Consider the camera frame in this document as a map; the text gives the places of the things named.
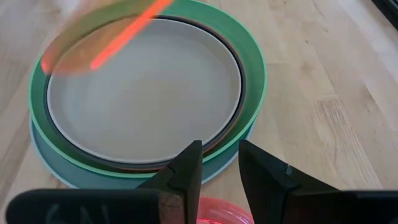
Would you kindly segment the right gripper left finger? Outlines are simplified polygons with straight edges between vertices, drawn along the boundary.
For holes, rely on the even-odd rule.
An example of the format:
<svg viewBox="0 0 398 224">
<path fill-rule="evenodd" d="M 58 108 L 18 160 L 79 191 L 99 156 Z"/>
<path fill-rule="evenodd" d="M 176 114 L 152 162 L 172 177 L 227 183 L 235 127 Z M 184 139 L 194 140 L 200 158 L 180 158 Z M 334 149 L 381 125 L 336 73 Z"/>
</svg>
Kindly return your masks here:
<svg viewBox="0 0 398 224">
<path fill-rule="evenodd" d="M 195 223 L 202 173 L 201 142 L 193 141 L 135 189 L 36 189 L 14 197 L 15 224 Z"/>
</svg>

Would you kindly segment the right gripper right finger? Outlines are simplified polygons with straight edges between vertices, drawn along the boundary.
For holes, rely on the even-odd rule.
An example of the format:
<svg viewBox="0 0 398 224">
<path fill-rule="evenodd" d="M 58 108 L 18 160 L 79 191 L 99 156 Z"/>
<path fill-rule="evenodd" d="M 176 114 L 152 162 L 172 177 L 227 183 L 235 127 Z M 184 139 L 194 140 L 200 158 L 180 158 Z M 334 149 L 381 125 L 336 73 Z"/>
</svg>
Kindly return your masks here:
<svg viewBox="0 0 398 224">
<path fill-rule="evenodd" d="M 255 223 L 397 223 L 397 191 L 336 189 L 247 140 L 239 171 Z"/>
</svg>

